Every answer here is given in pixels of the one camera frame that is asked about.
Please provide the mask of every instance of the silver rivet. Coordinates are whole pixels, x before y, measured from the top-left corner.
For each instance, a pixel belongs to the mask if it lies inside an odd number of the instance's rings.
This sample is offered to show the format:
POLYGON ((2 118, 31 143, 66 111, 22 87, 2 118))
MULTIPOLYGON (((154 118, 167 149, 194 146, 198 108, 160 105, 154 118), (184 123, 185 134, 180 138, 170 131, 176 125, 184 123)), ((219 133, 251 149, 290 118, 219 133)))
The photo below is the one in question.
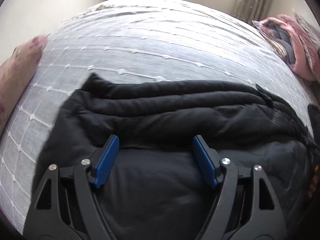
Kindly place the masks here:
POLYGON ((51 165, 49 166, 49 170, 50 170, 50 171, 54 171, 56 168, 57 168, 57 165, 56 165, 56 164, 51 164, 51 165))
POLYGON ((262 167, 261 167, 260 165, 255 165, 255 166, 254 166, 254 169, 255 169, 256 171, 262 171, 262 167))
POLYGON ((82 164, 82 165, 88 165, 88 164, 90 164, 90 160, 89 160, 89 159, 83 159, 83 160, 81 161, 81 164, 82 164))
POLYGON ((224 165, 228 165, 228 164, 231 163, 230 159, 228 159, 228 158, 223 158, 223 159, 221 159, 221 162, 222 162, 222 164, 224 164, 224 165))

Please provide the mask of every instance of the blue clamp pad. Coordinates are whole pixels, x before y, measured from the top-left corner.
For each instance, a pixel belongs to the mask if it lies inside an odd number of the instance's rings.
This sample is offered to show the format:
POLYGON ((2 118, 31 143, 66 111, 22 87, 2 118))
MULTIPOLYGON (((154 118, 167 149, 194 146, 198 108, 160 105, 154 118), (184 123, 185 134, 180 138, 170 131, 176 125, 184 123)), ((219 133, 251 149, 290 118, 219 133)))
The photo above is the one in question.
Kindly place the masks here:
POLYGON ((100 159, 100 162, 97 165, 97 168, 95 169, 95 180, 93 182, 93 185, 96 188, 99 188, 101 185, 105 184, 107 181, 107 178, 109 176, 109 173, 111 171, 112 165, 116 159, 116 156, 119 151, 119 137, 113 136, 110 142, 106 144, 107 148, 105 149, 105 152, 100 159))
POLYGON ((194 136, 192 148, 205 182, 213 188, 217 187, 219 183, 216 179, 216 168, 205 150, 208 146, 204 147, 198 137, 194 136))

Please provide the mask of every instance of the curtain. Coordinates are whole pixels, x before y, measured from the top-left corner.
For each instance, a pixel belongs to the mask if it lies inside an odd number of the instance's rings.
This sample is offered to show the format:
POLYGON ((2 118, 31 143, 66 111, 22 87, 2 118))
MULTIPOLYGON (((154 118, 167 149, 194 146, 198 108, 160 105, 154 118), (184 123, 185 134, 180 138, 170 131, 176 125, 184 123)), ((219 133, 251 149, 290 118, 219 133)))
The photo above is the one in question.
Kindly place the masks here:
POLYGON ((237 0, 232 16, 252 25, 266 18, 271 0, 237 0))

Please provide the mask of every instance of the white bedspread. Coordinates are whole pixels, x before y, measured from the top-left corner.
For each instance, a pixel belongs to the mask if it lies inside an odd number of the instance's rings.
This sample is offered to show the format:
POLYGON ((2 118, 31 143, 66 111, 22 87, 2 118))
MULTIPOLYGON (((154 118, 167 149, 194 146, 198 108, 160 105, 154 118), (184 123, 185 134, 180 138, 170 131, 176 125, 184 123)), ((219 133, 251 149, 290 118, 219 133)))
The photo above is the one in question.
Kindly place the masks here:
POLYGON ((61 103, 90 72, 116 83, 257 83, 287 100, 310 131, 307 105, 317 105, 261 35, 229 15, 180 0, 98 4, 49 36, 39 70, 2 135, 0 207, 20 232, 42 144, 61 103))

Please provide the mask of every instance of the pink pillow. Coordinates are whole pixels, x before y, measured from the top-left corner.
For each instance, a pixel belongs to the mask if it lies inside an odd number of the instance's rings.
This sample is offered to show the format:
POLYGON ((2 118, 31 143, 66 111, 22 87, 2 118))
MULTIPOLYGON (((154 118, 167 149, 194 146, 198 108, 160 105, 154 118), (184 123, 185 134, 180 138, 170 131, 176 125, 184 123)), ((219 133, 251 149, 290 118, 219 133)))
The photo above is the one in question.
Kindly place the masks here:
POLYGON ((16 47, 12 56, 0 66, 0 135, 19 97, 35 74, 46 36, 37 36, 16 47))
POLYGON ((270 33, 270 30, 265 26, 267 22, 273 21, 274 23, 278 24, 282 29, 286 30, 288 34, 291 37, 292 40, 292 46, 294 55, 296 57, 296 62, 294 64, 294 67, 290 67, 290 69, 299 75, 300 77, 309 80, 309 81, 315 81, 316 78, 313 76, 306 59, 306 54, 304 52, 301 40, 298 36, 298 34, 295 32, 295 30, 284 21, 281 21, 279 19, 269 17, 265 20, 261 21, 261 29, 265 33, 270 33))
POLYGON ((307 48, 306 56, 309 57, 311 61, 310 62, 311 64, 309 64, 310 70, 316 77, 317 81, 320 82, 320 59, 310 37, 308 36, 306 31, 302 28, 302 26, 300 26, 299 23, 297 23, 290 16, 287 16, 285 14, 279 14, 278 17, 282 19, 284 22, 286 22, 287 24, 289 24, 299 35, 300 39, 304 41, 307 48))

